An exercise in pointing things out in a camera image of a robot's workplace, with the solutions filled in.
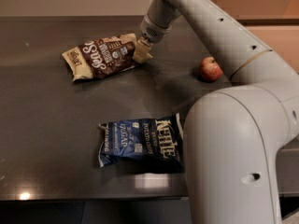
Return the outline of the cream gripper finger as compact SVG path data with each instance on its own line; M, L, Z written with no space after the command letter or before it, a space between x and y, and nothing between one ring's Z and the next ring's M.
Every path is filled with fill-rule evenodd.
M152 59L150 51L153 44L148 41L147 38L141 36L135 46L135 52L133 55L133 60L137 63L144 63L149 59Z

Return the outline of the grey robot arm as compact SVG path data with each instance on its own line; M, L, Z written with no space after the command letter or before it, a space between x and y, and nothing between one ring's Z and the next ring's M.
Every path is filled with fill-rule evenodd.
M200 98L184 124L193 224L282 224L276 156L299 134L299 76L210 0L153 0L135 60L182 16L220 63L229 88Z

